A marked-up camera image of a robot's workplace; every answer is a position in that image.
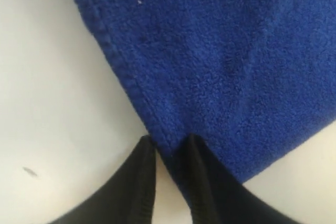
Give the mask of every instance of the white surface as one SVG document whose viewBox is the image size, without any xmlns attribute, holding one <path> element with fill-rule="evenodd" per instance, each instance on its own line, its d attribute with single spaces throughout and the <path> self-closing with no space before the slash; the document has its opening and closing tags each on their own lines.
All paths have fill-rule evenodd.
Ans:
<svg viewBox="0 0 336 224">
<path fill-rule="evenodd" d="M 45 224 L 97 190 L 146 133 L 72 0 L 0 0 L 0 223 Z M 336 123 L 246 186 L 336 223 Z M 154 223 L 190 224 L 161 162 Z"/>
</svg>

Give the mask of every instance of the blue fleece fabric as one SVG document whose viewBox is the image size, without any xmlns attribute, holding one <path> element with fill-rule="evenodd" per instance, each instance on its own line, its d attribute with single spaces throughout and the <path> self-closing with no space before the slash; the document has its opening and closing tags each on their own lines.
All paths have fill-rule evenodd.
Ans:
<svg viewBox="0 0 336 224">
<path fill-rule="evenodd" d="M 336 119 L 336 0 L 75 1 L 175 178 L 189 133 L 243 182 Z"/>
</svg>

